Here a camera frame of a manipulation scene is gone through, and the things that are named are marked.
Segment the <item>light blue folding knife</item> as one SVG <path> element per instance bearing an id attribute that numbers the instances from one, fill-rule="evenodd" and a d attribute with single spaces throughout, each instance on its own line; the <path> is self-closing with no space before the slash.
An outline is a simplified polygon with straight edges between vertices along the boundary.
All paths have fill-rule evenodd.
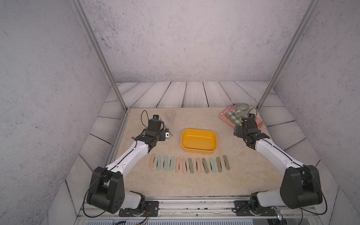
<path id="1" fill-rule="evenodd" d="M 170 158 L 169 171 L 172 172 L 174 170 L 175 157 Z"/>

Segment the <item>yellow plastic storage box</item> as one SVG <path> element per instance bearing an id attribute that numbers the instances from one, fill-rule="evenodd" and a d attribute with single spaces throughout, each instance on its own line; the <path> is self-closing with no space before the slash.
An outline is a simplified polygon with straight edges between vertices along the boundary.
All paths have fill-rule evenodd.
<path id="1" fill-rule="evenodd" d="M 213 154 L 218 148 L 218 137 L 213 131 L 186 129 L 181 135 L 181 147 L 185 152 Z"/>

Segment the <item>sage folding knife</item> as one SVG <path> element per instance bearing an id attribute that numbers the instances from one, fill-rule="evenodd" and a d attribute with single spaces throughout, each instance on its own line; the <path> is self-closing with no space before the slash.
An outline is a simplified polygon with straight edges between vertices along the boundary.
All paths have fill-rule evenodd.
<path id="1" fill-rule="evenodd" d="M 222 164 L 221 164 L 220 157 L 216 157 L 216 162 L 217 162 L 217 170 L 218 170 L 219 173 L 221 173 L 223 171 L 223 169 L 222 169 Z"/>

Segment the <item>olive green folding knife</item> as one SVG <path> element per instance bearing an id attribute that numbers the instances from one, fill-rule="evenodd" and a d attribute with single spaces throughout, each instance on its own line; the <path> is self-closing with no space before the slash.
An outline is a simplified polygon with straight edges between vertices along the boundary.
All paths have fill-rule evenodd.
<path id="1" fill-rule="evenodd" d="M 194 173 L 194 165 L 193 165 L 193 160 L 192 158 L 188 158 L 188 166 L 189 166 L 189 171 L 190 173 Z"/>

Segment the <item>teal folding knife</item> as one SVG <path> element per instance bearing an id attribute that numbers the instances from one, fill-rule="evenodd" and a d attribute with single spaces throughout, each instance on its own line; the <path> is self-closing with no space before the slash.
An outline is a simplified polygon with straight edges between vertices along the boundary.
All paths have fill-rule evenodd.
<path id="1" fill-rule="evenodd" d="M 216 167 L 215 167 L 214 159 L 210 158 L 210 159 L 209 159 L 209 162 L 210 162 L 210 166 L 211 166 L 211 171 L 212 171 L 213 173 L 216 173 Z"/>

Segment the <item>grey green folding knife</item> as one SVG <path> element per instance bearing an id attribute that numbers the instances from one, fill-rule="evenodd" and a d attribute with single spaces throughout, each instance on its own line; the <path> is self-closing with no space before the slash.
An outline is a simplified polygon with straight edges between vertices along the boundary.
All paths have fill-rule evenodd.
<path id="1" fill-rule="evenodd" d="M 202 158 L 202 164 L 203 164 L 205 173 L 208 174 L 210 171 L 209 171 L 209 167 L 208 167 L 208 164 L 207 164 L 207 161 L 205 158 Z"/>

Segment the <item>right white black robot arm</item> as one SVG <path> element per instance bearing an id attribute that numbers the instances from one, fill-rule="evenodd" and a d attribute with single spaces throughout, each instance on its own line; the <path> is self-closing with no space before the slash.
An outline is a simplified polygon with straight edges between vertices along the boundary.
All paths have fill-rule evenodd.
<path id="1" fill-rule="evenodd" d="M 251 194 L 250 210 L 259 214 L 264 208 L 288 207 L 297 209 L 319 205 L 324 196 L 318 169 L 305 165 L 280 149 L 256 124 L 235 126 L 234 135 L 246 146 L 265 156 L 283 175 L 279 190 Z"/>

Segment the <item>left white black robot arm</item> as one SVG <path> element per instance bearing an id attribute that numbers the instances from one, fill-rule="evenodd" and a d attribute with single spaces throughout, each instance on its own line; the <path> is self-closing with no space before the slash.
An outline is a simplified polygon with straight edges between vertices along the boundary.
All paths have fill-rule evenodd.
<path id="1" fill-rule="evenodd" d="M 128 210 L 135 215 L 142 214 L 145 210 L 145 196 L 138 192 L 125 191 L 126 176 L 157 142 L 167 141 L 169 135 L 167 128 L 156 132 L 144 129 L 140 135 L 133 138 L 132 145 L 117 160 L 94 170 L 85 202 L 111 214 L 119 210 Z"/>

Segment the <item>green checkered cloth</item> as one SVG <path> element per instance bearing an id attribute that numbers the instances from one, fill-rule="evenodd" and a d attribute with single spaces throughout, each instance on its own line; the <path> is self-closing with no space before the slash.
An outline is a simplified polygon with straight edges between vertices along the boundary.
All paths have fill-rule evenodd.
<path id="1" fill-rule="evenodd" d="M 226 113 L 226 117 L 233 125 L 241 125 L 242 117 L 236 114 L 236 111 L 231 111 Z"/>

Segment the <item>clear drinking glass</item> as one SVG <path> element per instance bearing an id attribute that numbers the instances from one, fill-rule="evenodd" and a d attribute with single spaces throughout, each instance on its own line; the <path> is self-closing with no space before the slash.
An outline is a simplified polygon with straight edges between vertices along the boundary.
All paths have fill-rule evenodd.
<path id="1" fill-rule="evenodd" d="M 170 123 L 170 124 L 173 124 L 176 122 L 176 111 L 174 110 L 167 110 L 165 112 L 165 116 L 166 116 L 166 119 L 167 121 Z"/>

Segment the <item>pink cutting board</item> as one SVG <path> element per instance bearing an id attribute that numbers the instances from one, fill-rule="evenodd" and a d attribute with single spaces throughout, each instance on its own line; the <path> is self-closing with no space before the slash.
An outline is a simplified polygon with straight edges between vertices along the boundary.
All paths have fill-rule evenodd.
<path id="1" fill-rule="evenodd" d="M 219 114 L 219 118 L 231 127 L 235 128 L 235 125 L 241 125 L 241 117 L 236 115 L 237 110 L 238 105 L 230 105 L 222 110 L 222 112 Z M 255 120 L 258 128 L 264 127 L 264 122 L 261 119 L 256 117 Z"/>

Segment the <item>aluminium front rail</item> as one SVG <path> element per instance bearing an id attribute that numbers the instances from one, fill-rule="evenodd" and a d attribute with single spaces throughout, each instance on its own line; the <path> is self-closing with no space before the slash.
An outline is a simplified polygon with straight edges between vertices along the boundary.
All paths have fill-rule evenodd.
<path id="1" fill-rule="evenodd" d="M 319 216 L 310 208 L 276 207 L 260 216 L 252 214 L 244 196 L 150 197 L 149 208 L 141 216 L 119 216 L 102 212 L 86 204 L 75 220 L 76 225 L 321 225 Z"/>

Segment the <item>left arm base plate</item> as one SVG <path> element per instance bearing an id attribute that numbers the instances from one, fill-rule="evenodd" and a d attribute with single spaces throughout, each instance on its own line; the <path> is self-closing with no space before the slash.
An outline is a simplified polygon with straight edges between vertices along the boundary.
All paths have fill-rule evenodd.
<path id="1" fill-rule="evenodd" d="M 137 209 L 120 209 L 119 217 L 157 217 L 159 201 L 145 201 Z"/>

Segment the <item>right aluminium frame post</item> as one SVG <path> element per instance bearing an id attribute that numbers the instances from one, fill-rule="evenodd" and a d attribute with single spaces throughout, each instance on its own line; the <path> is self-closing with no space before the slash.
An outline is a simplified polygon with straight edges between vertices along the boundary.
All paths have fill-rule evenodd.
<path id="1" fill-rule="evenodd" d="M 279 77 L 281 76 L 284 68 L 286 67 L 286 64 L 288 63 L 289 59 L 291 58 L 294 50 L 296 49 L 296 46 L 298 42 L 300 41 L 301 37 L 303 36 L 304 32 L 306 31 L 306 28 L 308 27 L 314 13 L 316 12 L 320 0 L 311 0 L 309 3 L 308 8 L 305 11 L 305 14 L 303 18 L 301 19 L 297 29 L 295 30 L 289 45 L 287 46 L 281 60 L 279 61 L 278 66 L 276 67 L 273 75 L 271 76 L 271 79 L 264 91 L 264 94 L 262 95 L 257 108 L 260 109 L 264 106 L 268 96 L 270 95 L 271 90 L 274 88 L 275 84 L 277 83 Z"/>

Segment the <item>left aluminium frame post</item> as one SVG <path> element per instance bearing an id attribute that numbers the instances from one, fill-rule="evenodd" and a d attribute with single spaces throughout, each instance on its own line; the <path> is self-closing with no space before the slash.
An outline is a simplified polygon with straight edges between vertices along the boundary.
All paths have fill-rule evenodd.
<path id="1" fill-rule="evenodd" d="M 78 19 L 82 25 L 82 28 L 84 29 L 84 32 L 88 38 L 88 40 L 90 41 L 91 45 L 92 45 L 92 48 L 94 50 L 94 53 L 111 85 L 111 88 L 112 90 L 114 91 L 114 94 L 117 98 L 117 100 L 119 101 L 120 105 L 121 105 L 121 108 L 124 110 L 124 111 L 127 111 L 127 107 L 126 107 L 126 104 L 124 103 L 124 100 L 121 96 L 121 93 L 118 89 L 118 86 L 116 85 L 115 83 L 115 80 L 114 80 L 114 77 L 111 73 L 111 70 L 110 70 L 110 67 L 101 51 L 101 48 L 98 44 L 98 41 L 96 40 L 96 37 L 94 35 L 94 32 L 92 30 L 92 27 L 89 23 L 89 20 L 85 14 L 85 11 L 82 7 L 82 4 L 81 4 L 81 1 L 79 0 L 71 0 L 70 1 L 74 7 L 74 10 L 78 16 Z"/>

